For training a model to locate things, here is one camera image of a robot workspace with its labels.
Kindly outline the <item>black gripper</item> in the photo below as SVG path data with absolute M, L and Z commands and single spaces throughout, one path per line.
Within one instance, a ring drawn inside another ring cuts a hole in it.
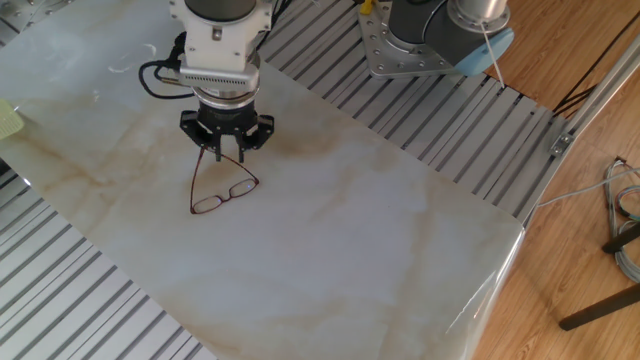
M 180 128 L 201 150 L 214 153 L 217 162 L 222 160 L 221 134 L 239 132 L 238 159 L 243 163 L 247 151 L 260 149 L 273 135 L 275 118 L 258 115 L 253 102 L 237 109 L 218 109 L 200 103 L 198 112 L 185 110 L 181 113 Z

